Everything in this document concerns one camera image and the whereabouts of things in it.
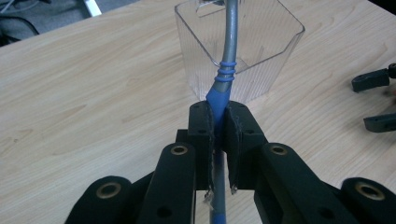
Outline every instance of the clear plastic container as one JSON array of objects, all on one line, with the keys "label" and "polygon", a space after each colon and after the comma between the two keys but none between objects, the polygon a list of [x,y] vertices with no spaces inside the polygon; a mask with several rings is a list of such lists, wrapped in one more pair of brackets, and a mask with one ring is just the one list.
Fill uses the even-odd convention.
[{"label": "clear plastic container", "polygon": [[[188,81],[204,100],[222,57],[225,6],[190,0],[175,12]],[[303,25],[277,0],[239,1],[231,100],[246,103],[268,92],[303,33]]]}]

